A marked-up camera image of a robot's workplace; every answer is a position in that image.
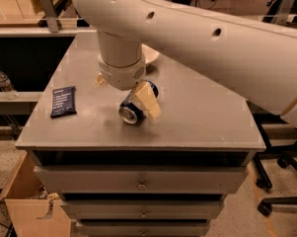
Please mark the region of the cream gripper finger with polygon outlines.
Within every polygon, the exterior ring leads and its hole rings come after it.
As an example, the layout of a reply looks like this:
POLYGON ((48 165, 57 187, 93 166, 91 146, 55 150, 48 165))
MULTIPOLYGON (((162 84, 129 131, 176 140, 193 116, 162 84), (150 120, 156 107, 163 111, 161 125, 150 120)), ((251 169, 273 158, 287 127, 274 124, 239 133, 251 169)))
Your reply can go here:
POLYGON ((161 109, 155 96, 151 84, 142 81, 132 89, 132 103, 152 121, 158 121, 161 116, 161 109))
POLYGON ((103 77, 103 75, 101 73, 99 73, 98 76, 96 77, 94 85, 95 86, 101 86, 101 85, 104 85, 106 83, 107 83, 106 79, 103 77))

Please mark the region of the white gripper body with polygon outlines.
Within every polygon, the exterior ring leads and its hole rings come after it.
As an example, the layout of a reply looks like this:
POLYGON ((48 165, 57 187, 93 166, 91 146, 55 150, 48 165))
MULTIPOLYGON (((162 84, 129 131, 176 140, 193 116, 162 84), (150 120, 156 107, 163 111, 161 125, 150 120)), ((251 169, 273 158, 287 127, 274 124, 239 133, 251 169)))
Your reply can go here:
POLYGON ((111 86, 121 91, 135 88, 146 76, 145 59, 141 58, 135 64, 125 67, 116 67, 105 63, 101 56, 98 57, 100 74, 111 86))

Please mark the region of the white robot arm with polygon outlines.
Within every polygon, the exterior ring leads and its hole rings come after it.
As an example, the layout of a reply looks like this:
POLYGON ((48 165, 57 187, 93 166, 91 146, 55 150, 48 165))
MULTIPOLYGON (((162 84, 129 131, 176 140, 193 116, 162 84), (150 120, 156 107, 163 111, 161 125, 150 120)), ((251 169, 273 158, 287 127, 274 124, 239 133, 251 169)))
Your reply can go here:
POLYGON ((297 128, 297 30, 165 0, 72 0, 98 32, 101 73, 119 90, 144 77, 148 45, 297 128))

